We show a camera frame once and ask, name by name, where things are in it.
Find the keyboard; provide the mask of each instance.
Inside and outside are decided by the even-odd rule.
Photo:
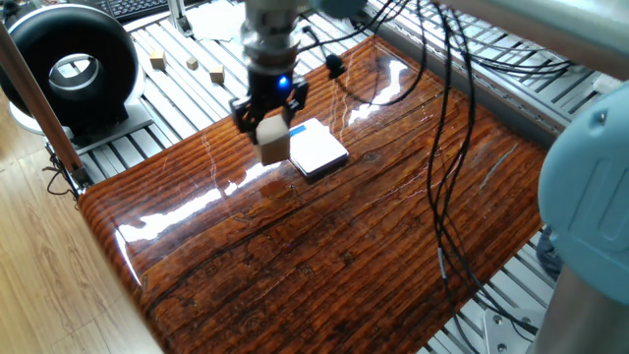
[[[184,3],[192,5],[201,1],[203,0],[190,0]],[[121,24],[168,11],[166,0],[93,0],[91,5],[113,16]]]

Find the blue led light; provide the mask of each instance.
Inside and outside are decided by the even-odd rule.
[[[291,83],[287,77],[283,76],[279,78],[279,82],[277,83],[277,85],[279,86],[280,89],[287,89],[291,86]]]

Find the small wooden cube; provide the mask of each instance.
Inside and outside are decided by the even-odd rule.
[[[290,133],[282,115],[262,119],[256,128],[256,153],[262,166],[290,158]]]
[[[199,60],[197,58],[190,58],[186,61],[188,69],[196,70],[199,67]]]
[[[209,77],[212,79],[212,82],[215,84],[224,84],[225,83],[225,67],[222,65],[219,65],[219,66],[209,69]]]
[[[166,70],[166,53],[163,50],[153,50],[150,53],[150,65],[155,70]]]

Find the wooden tabletop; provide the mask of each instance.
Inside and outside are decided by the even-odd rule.
[[[346,54],[349,87],[387,101],[419,65],[379,39]],[[426,73],[392,107],[345,97],[324,68],[297,124],[316,117],[350,152],[309,184],[262,167],[231,119],[87,190],[81,211],[146,322],[172,353],[415,353],[451,317],[426,172],[443,83]],[[448,108],[441,164],[463,140]],[[487,281],[540,227],[544,150],[478,108],[450,215]],[[469,294],[452,282],[459,306]]]

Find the wood grain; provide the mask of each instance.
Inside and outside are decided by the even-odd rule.
[[[52,351],[54,354],[110,354],[94,322],[53,344]]]
[[[41,168],[48,165],[41,136],[13,121],[0,93],[0,352],[49,354],[54,346],[57,353],[108,353],[104,341],[107,350],[127,342],[132,353],[155,353],[135,312],[108,322],[101,341],[88,341],[99,336],[96,319],[131,305],[72,198],[47,194],[53,173]],[[66,189],[61,178],[52,186]]]
[[[380,71],[381,101],[419,69],[379,39],[346,62],[363,97]],[[308,75],[296,123],[318,118],[350,159],[316,183],[286,161],[261,167],[223,120],[81,198],[164,351],[415,353],[450,318],[426,200],[443,83],[426,73],[403,103],[378,107],[345,97],[326,76]],[[467,105],[452,94],[437,174],[463,140]],[[540,226],[544,151],[485,109],[477,115],[450,215],[487,281]],[[471,296],[460,285],[459,305]]]
[[[121,297],[94,321],[112,354],[161,354],[137,309]]]

